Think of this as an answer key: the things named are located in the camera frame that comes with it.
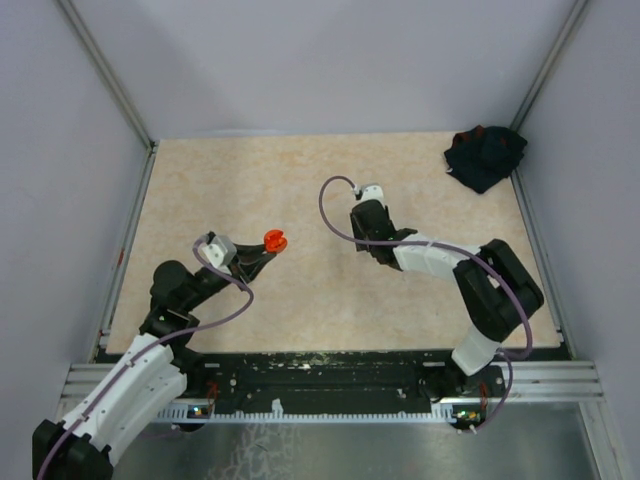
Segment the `orange earbud charging case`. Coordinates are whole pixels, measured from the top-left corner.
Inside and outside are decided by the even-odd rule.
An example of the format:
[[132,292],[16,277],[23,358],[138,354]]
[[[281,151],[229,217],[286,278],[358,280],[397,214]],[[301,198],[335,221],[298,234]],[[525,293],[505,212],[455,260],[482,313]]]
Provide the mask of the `orange earbud charging case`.
[[267,253],[279,254],[286,249],[288,240],[282,230],[272,229],[265,233],[263,244]]

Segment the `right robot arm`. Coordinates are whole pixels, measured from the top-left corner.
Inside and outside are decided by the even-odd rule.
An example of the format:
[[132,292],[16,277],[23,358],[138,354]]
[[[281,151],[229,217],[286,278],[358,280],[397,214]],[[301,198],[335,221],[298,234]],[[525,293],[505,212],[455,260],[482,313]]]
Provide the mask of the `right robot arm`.
[[350,213],[356,249],[379,264],[419,272],[456,285],[471,326],[445,365],[424,380],[432,401],[470,395],[504,341],[544,304],[537,283],[503,240],[475,247],[444,245],[409,228],[396,229],[387,206],[360,201]]

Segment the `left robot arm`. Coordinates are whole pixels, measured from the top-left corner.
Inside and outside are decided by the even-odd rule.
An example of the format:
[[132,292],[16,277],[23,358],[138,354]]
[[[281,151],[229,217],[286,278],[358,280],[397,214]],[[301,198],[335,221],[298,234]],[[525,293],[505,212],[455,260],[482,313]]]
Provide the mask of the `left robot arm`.
[[170,402],[208,384],[201,354],[188,348],[203,325],[192,312],[230,285],[250,283],[287,245],[271,231],[258,245],[208,233],[192,247],[202,267],[161,263],[153,274],[150,310],[138,334],[98,385],[61,420],[42,421],[32,436],[36,479],[109,479],[126,449]]

